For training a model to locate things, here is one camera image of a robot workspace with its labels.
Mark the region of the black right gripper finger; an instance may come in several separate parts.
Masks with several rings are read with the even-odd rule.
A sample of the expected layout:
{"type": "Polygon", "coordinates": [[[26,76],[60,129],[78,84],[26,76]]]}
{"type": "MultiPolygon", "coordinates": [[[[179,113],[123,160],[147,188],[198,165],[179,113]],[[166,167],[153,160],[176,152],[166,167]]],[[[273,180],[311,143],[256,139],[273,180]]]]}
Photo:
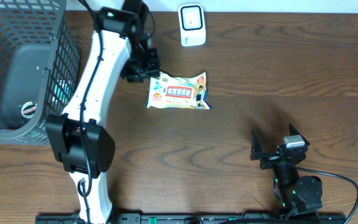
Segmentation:
{"type": "Polygon", "coordinates": [[[291,136],[295,136],[295,135],[301,136],[301,138],[305,142],[305,145],[310,146],[310,142],[301,133],[298,132],[298,130],[296,129],[296,127],[294,127],[292,123],[289,124],[289,131],[291,136]]]}
{"type": "Polygon", "coordinates": [[[261,158],[263,158],[264,152],[255,130],[252,130],[251,132],[251,141],[252,141],[252,145],[251,145],[250,159],[252,161],[260,160],[261,158]]]}

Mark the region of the wet wipes pack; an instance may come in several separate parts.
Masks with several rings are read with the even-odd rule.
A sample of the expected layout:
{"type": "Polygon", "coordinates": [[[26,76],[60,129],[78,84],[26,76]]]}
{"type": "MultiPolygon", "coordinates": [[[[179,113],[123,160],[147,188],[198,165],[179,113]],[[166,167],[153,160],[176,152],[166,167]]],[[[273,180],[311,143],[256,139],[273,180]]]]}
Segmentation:
{"type": "Polygon", "coordinates": [[[191,78],[171,77],[160,72],[157,78],[150,78],[146,108],[181,108],[210,110],[206,102],[208,95],[207,73],[191,78]]]}

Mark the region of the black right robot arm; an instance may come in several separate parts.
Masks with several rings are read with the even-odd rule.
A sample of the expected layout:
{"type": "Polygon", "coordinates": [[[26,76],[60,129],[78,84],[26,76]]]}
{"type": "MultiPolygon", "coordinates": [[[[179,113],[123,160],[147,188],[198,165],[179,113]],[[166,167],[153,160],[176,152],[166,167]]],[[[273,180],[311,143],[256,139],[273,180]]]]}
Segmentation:
{"type": "Polygon", "coordinates": [[[290,135],[283,138],[283,144],[272,152],[264,152],[255,131],[252,131],[250,159],[260,161],[260,168],[272,169],[275,182],[273,188],[283,203],[278,216],[287,220],[307,213],[315,213],[323,204],[322,181],[313,175],[300,176],[296,165],[306,159],[310,143],[289,125],[290,135]]]}

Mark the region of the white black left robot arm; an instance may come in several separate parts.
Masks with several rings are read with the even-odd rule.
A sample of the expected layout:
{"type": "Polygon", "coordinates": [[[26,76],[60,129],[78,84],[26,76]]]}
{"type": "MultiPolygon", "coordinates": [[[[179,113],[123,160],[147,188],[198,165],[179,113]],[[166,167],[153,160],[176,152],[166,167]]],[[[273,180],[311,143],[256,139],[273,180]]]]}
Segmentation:
{"type": "Polygon", "coordinates": [[[109,104],[119,78],[129,83],[160,75],[158,51],[145,32],[153,15],[142,0],[124,1],[121,9],[90,12],[94,33],[88,61],[70,102],[50,115],[46,131],[53,155],[74,181],[80,211],[39,215],[36,223],[109,223],[113,204],[106,173],[116,143],[106,131],[109,104]]]}

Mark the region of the white barcode scanner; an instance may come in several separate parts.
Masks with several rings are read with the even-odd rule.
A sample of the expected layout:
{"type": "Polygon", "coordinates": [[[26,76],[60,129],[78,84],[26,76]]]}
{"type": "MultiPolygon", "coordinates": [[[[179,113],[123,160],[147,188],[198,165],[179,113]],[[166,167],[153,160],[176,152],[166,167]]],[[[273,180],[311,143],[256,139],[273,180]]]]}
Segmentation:
{"type": "Polygon", "coordinates": [[[183,47],[199,46],[206,42],[206,23],[202,5],[181,5],[178,9],[178,20],[183,47]]]}

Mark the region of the round sticker item in basket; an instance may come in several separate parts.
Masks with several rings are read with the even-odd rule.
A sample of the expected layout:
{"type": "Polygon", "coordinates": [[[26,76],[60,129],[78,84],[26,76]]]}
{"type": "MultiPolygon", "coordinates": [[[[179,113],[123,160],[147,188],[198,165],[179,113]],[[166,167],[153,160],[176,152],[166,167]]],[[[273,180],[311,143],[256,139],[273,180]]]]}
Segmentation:
{"type": "Polygon", "coordinates": [[[25,119],[31,119],[37,109],[37,103],[28,101],[21,106],[21,116],[25,119]]]}

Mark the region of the teal pack in basket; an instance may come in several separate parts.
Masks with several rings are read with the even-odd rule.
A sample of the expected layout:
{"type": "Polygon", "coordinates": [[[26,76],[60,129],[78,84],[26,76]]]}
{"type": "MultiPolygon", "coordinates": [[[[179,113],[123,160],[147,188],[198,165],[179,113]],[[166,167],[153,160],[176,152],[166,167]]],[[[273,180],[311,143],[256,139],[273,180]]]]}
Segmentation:
{"type": "Polygon", "coordinates": [[[71,81],[65,81],[65,80],[59,80],[57,84],[54,86],[52,101],[54,103],[57,103],[58,101],[61,101],[63,103],[68,103],[69,99],[68,97],[71,94],[71,81]]]}

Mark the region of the grey plastic mesh basket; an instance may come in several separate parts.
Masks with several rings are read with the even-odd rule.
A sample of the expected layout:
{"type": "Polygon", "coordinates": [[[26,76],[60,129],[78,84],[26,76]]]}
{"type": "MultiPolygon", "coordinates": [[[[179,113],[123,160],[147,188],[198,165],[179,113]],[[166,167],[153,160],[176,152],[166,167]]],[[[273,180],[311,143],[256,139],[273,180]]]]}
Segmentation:
{"type": "Polygon", "coordinates": [[[0,143],[46,146],[46,121],[69,103],[54,103],[54,86],[75,91],[80,55],[64,13],[65,0],[0,0],[0,143]],[[21,106],[37,103],[31,119],[21,106]]]}

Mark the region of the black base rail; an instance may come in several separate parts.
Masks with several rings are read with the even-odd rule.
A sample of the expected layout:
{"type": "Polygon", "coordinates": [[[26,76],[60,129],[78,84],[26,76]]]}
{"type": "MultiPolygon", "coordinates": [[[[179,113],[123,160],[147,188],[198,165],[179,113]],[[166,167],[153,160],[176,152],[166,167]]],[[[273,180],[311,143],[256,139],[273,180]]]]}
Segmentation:
{"type": "Polygon", "coordinates": [[[216,224],[225,222],[235,223],[344,223],[345,215],[314,213],[281,219],[268,213],[245,212],[242,215],[141,215],[139,213],[119,213],[111,217],[110,224],[216,224]]]}

